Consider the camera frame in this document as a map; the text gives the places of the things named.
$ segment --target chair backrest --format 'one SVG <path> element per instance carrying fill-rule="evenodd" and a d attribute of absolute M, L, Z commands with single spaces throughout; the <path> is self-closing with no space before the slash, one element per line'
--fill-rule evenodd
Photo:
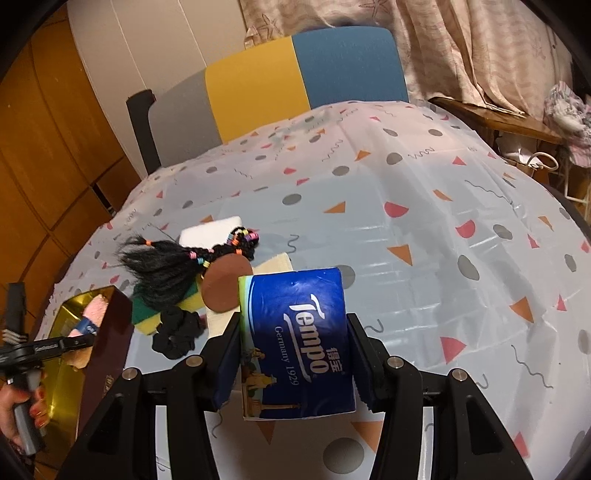
<path fill-rule="evenodd" d="M 161 95 L 148 117 L 160 163 L 170 166 L 263 125 L 345 100 L 408 100 L 388 30 L 327 28 L 242 51 Z"/>

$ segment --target blue tissue package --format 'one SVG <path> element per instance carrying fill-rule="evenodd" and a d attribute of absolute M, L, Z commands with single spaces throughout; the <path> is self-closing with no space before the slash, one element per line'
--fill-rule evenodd
<path fill-rule="evenodd" d="M 355 411 L 338 268 L 241 277 L 246 419 Z"/>

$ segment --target human hand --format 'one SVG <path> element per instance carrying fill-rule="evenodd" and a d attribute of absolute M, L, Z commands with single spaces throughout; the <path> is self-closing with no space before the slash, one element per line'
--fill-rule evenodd
<path fill-rule="evenodd" d="M 18 434 L 17 424 L 12 411 L 14 405 L 26 402 L 31 398 L 29 392 L 19 390 L 12 385 L 4 385 L 0 388 L 0 431 L 4 436 L 19 448 L 23 448 L 22 440 Z M 35 419 L 35 427 L 38 429 L 49 423 L 47 405 L 45 403 L 45 389 L 39 386 L 33 392 L 33 405 L 29 414 Z"/>

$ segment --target patterned tablecloth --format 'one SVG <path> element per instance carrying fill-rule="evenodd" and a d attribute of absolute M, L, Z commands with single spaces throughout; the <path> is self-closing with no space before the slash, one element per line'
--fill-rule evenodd
<path fill-rule="evenodd" d="M 391 354 L 433 372 L 466 369 L 534 478 L 554 478 L 576 450 L 591 424 L 590 246 L 542 186 L 432 105 L 324 106 L 158 170 L 79 252 L 40 336 L 79 290 L 131 294 L 118 242 L 174 239 L 233 215 L 259 231 L 255 264 L 287 252 L 296 270 L 338 266 L 347 310 Z M 134 333 L 127 366 L 174 363 L 150 342 Z M 246 422 L 235 394 L 207 420 L 222 479 L 365 479 L 382 418 L 358 402 L 354 414 Z"/>

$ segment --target white sponge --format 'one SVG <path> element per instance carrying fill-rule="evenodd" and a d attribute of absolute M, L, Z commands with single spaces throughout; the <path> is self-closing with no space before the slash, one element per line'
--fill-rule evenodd
<path fill-rule="evenodd" d="M 225 244 L 230 232 L 239 226 L 242 226 L 240 217 L 192 226 L 181 232 L 178 242 L 183 247 L 211 248 L 217 244 Z"/>

